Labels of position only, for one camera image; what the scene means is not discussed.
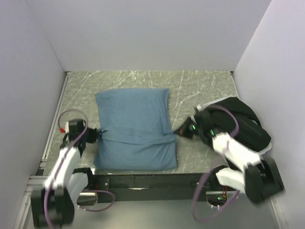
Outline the blue fabric pillowcase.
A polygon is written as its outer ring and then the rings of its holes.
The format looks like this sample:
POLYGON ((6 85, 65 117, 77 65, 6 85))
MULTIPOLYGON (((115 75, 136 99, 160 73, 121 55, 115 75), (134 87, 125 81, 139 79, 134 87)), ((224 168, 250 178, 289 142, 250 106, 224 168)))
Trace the blue fabric pillowcase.
POLYGON ((177 168, 168 88, 121 88, 95 94, 100 121, 94 165, 103 170, 177 168))

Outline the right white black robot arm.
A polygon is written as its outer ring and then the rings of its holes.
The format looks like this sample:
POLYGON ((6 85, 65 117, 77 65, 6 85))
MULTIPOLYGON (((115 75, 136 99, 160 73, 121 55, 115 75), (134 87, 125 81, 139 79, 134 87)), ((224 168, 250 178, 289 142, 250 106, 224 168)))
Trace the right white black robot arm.
POLYGON ((239 143, 235 137, 239 124, 234 115, 227 109, 217 109, 227 113, 234 122, 231 132, 215 126, 208 109, 197 111, 187 117, 185 122, 174 133, 188 139, 198 136, 204 144, 221 155, 229 164, 228 167, 217 167, 209 173, 209 185, 214 190, 230 187, 245 193, 254 204, 284 192, 285 187, 273 158, 263 158, 257 152, 239 143))

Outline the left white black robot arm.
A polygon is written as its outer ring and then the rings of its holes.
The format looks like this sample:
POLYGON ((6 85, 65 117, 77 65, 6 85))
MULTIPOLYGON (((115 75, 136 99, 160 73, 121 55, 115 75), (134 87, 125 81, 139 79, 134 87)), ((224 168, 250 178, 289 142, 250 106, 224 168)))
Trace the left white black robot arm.
POLYGON ((73 119, 61 129, 64 138, 60 152, 49 176, 30 196, 33 224, 36 229, 61 228, 74 219, 75 205, 82 191, 95 187, 89 167, 77 168, 87 143, 97 140, 97 129, 85 120, 73 119))

